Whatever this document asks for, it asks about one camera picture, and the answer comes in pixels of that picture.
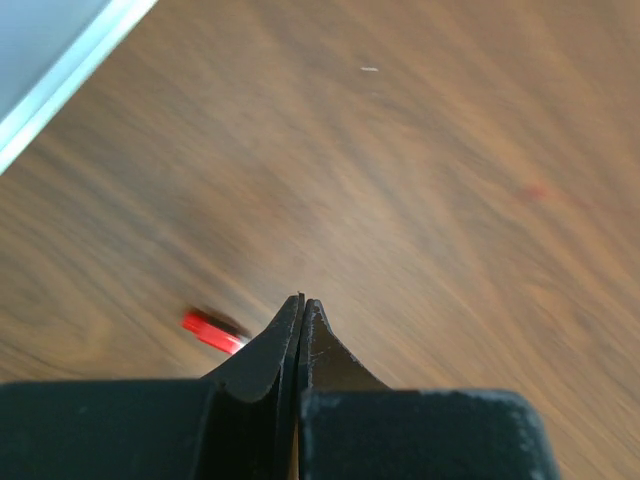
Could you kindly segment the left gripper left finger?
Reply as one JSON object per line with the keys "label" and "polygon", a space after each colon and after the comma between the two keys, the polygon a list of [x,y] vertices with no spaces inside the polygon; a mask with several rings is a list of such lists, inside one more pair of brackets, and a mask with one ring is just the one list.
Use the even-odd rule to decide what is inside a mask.
{"label": "left gripper left finger", "polygon": [[305,299],[195,379],[7,383],[5,479],[285,479]]}

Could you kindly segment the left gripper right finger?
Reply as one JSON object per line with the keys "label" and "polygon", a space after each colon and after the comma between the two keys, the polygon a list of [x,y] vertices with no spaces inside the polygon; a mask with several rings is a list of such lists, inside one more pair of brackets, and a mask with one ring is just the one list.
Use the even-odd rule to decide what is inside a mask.
{"label": "left gripper right finger", "polygon": [[298,363],[303,479],[557,479],[542,420],[503,389],[394,390],[310,300]]}

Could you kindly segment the red pen cap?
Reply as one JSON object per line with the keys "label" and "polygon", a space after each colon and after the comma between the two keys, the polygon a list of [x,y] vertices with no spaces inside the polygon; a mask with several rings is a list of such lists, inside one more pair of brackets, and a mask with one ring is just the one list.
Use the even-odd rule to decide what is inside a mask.
{"label": "red pen cap", "polygon": [[251,340],[251,335],[238,322],[217,310],[189,309],[182,327],[199,341],[226,354],[234,355]]}

